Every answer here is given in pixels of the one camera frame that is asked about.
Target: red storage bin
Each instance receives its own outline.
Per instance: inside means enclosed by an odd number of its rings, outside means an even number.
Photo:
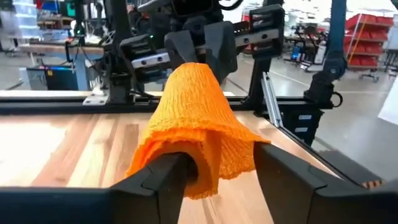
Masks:
[[[351,30],[351,31],[347,32],[347,34],[348,35],[353,35],[354,31]],[[355,34],[355,38],[357,39],[358,37],[359,37],[359,31],[357,31],[357,33]],[[371,35],[370,35],[370,33],[368,31],[362,30],[362,34],[361,34],[361,36],[359,38],[360,39],[370,39]]]
[[[359,14],[353,16],[352,18],[348,19],[346,21],[346,28],[350,29],[350,28],[354,28],[357,21],[359,18]],[[376,16],[372,16],[372,15],[367,15],[367,14],[362,14],[361,16],[361,22],[365,22],[366,23],[377,23],[377,17]]]
[[[361,65],[361,60],[359,58],[353,57],[349,62],[349,65],[354,65],[354,66]]]
[[[369,34],[370,34],[370,38],[375,39],[375,40],[387,40],[388,39],[387,33],[384,30],[380,30],[378,32],[373,31],[373,32],[370,32]]]
[[[361,58],[361,65],[364,66],[377,66],[377,60],[373,57],[363,57]]]
[[[391,17],[377,16],[376,20],[380,24],[394,25],[394,21]]]
[[[344,46],[344,51],[347,52],[347,51],[348,51],[348,48],[349,48],[349,45],[345,45],[345,46]],[[358,45],[356,46],[355,51],[353,51],[353,50],[354,50],[354,45],[352,45],[352,46],[351,46],[351,49],[349,50],[350,53],[351,53],[351,52],[356,52],[356,53],[363,53],[363,52],[366,52],[365,47],[362,46],[362,45],[360,45],[360,44],[358,44]]]
[[[372,54],[382,54],[383,49],[381,46],[373,46],[373,47],[365,47],[366,52],[372,53]]]

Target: wooden table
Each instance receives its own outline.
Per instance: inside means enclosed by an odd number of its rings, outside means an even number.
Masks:
[[[21,52],[25,53],[37,53],[37,54],[65,54],[65,46],[63,45],[51,45],[51,44],[21,44],[18,46]],[[79,47],[79,52],[86,54],[104,54],[102,47]],[[77,47],[72,47],[69,50],[70,54],[77,53]]]
[[[235,114],[274,145],[332,174],[265,119],[251,111]],[[109,187],[123,178],[149,118],[144,113],[0,116],[0,185]],[[272,218],[256,173],[249,172],[220,180],[218,195],[184,199],[179,223],[265,224]]]

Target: blue robotic arm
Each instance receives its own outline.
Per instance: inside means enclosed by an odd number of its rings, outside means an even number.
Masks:
[[[333,78],[341,78],[347,63],[343,52],[347,0],[332,0],[329,32],[329,53],[326,56],[323,72],[332,74]]]
[[[323,70],[312,77],[310,88],[304,92],[304,98],[318,104],[333,104],[331,97],[338,96],[343,103],[343,97],[334,91],[333,81],[339,80],[345,73],[347,61],[344,56],[343,42],[345,35],[346,0],[332,0],[329,31],[329,51],[323,64]]]

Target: white wall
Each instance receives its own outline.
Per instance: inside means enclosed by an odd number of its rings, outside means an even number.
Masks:
[[[379,113],[379,118],[398,125],[398,78],[388,93],[387,99]]]

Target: orange knitted fabric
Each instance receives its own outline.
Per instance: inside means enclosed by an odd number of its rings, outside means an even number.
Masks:
[[[185,196],[204,198],[217,194],[219,178],[254,170],[254,141],[269,142],[236,119],[209,66],[186,63],[167,80],[127,176],[161,154],[186,152],[197,164],[198,178]]]

